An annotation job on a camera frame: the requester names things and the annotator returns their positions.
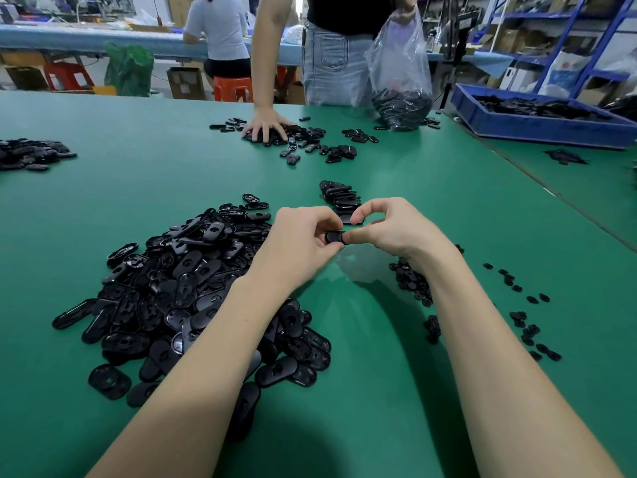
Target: white t-shirt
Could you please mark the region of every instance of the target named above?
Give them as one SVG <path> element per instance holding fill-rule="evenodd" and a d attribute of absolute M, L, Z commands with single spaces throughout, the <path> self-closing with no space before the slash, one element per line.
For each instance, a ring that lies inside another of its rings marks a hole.
<path fill-rule="evenodd" d="M 243 40 L 242 30 L 247 32 L 248 24 L 241 0 L 193 1 L 183 30 L 194 37 L 206 34 L 212 60 L 250 57 Z"/>

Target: green table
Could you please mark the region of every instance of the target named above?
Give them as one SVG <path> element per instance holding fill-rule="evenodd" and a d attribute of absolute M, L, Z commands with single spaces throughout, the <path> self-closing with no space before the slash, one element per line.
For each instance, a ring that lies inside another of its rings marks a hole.
<path fill-rule="evenodd" d="M 637 148 L 608 151 L 566 148 L 590 164 L 562 166 L 544 151 L 559 145 L 497 139 L 483 142 L 637 252 Z"/>
<path fill-rule="evenodd" d="M 328 144 L 345 141 L 341 129 L 374 126 L 360 110 L 280 111 L 311 116 Z M 355 161 L 328 165 L 300 152 L 291 168 L 280 148 L 208 130 L 250 114 L 246 104 L 0 94 L 0 138 L 59 139 L 80 154 L 48 173 L 0 174 L 1 476 L 82 476 L 134 413 L 87 385 L 103 362 L 99 346 L 80 341 L 88 322 L 50 325 L 99 291 L 109 252 L 244 192 L 273 211 L 321 204 L 322 179 L 364 199 L 404 196 L 460 243 L 502 313 L 525 310 L 539 342 L 563 354 L 541 367 L 626 475 L 637 475 L 632 251 L 444 118 L 441 130 L 374 132 L 380 143 L 358 146 Z M 264 391 L 251 434 L 225 449 L 218 476 L 477 474 L 444 346 L 425 340 L 433 309 L 397 288 L 391 261 L 369 245 L 347 247 L 298 292 L 332 342 L 332 365 L 311 389 L 285 382 Z M 484 262 L 514 273 L 525 292 Z M 551 303 L 524 298 L 539 292 Z M 136 381 L 138 367 L 122 369 Z"/>

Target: green plastic bag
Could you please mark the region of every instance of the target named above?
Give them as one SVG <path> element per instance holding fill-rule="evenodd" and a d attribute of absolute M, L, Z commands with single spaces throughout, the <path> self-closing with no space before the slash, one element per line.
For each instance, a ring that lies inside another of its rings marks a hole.
<path fill-rule="evenodd" d="M 150 96 L 150 77 L 155 64 L 152 52 L 139 45 L 126 47 L 106 42 L 110 58 L 104 76 L 104 85 L 114 85 L 117 95 Z"/>

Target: blue workbench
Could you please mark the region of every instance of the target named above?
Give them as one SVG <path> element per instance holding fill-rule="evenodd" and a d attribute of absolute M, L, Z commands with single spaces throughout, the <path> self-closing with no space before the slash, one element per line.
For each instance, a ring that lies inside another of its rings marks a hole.
<path fill-rule="evenodd" d="M 99 29 L 76 29 L 47 25 L 0 25 L 0 49 L 40 50 L 52 53 L 68 52 L 73 55 L 106 55 L 105 43 L 128 45 L 138 44 L 150 50 L 155 58 L 171 60 L 187 58 L 206 60 L 207 46 L 204 42 L 186 45 L 180 34 L 155 32 L 133 32 Z M 246 40 L 251 50 L 251 42 Z M 430 61 L 439 62 L 439 53 L 427 54 Z M 471 63 L 489 75 L 500 77 L 511 64 L 513 58 L 500 53 L 476 52 L 467 55 L 463 62 Z M 301 47 L 282 43 L 279 49 L 279 65 L 301 65 Z"/>

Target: denim shorts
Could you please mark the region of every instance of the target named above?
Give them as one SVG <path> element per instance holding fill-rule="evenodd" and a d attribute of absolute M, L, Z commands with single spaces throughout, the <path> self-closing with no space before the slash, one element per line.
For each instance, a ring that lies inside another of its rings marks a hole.
<path fill-rule="evenodd" d="M 310 106 L 370 106 L 370 71 L 365 58 L 371 35 L 345 36 L 305 23 L 301 67 Z"/>

